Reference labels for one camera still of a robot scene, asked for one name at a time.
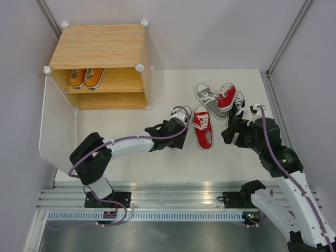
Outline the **black sneaker orange sole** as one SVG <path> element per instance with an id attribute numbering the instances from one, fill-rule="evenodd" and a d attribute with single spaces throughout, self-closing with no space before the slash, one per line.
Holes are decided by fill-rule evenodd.
<path id="1" fill-rule="evenodd" d="M 180 146 L 175 146 L 175 145 L 169 145 L 169 148 L 170 148 L 171 150 L 180 150 L 180 149 L 181 149 Z"/>

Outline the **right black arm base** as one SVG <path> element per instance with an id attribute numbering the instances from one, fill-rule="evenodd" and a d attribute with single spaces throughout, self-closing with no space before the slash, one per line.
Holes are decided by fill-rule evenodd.
<path id="1" fill-rule="evenodd" d="M 266 219 L 263 217 L 261 210 L 252 204 L 251 196 L 259 189 L 266 189 L 265 185 L 254 180 L 243 184 L 238 192 L 222 192 L 222 196 L 218 196 L 217 200 L 224 204 L 225 209 L 253 209 L 252 211 L 243 212 L 242 225 L 247 228 L 259 227 Z"/>

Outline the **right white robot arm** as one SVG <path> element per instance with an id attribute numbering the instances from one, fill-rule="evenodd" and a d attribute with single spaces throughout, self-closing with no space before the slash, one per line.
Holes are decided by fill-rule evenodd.
<path id="1" fill-rule="evenodd" d="M 289 251 L 335 251 L 335 232 L 318 208 L 296 152 L 282 144 L 275 120 L 233 118 L 222 137 L 226 144 L 258 155 L 262 167 L 286 196 L 291 212 L 276 203 L 259 180 L 241 186 L 241 204 L 261 210 L 282 233 Z"/>

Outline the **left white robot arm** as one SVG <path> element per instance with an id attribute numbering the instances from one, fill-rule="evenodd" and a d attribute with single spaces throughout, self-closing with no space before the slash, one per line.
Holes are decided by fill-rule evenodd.
<path id="1" fill-rule="evenodd" d="M 103 138 L 98 133 L 89 134 L 71 153 L 70 177 L 81 180 L 96 201 L 104 208 L 114 203 L 114 190 L 104 177 L 110 161 L 126 155 L 159 151 L 166 147 L 182 149 L 187 134 L 190 116 L 171 117 L 162 123 L 145 128 L 134 135 L 121 138 Z"/>

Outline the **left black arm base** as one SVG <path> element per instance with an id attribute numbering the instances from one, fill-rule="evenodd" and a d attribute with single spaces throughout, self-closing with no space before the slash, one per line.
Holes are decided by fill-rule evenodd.
<path id="1" fill-rule="evenodd" d="M 85 194 L 85 208 L 111 208 L 105 211 L 103 219 L 124 221 L 127 217 L 127 209 L 131 203 L 131 192 L 114 191 L 104 199 L 99 199 L 97 195 L 87 186 L 83 187 Z"/>

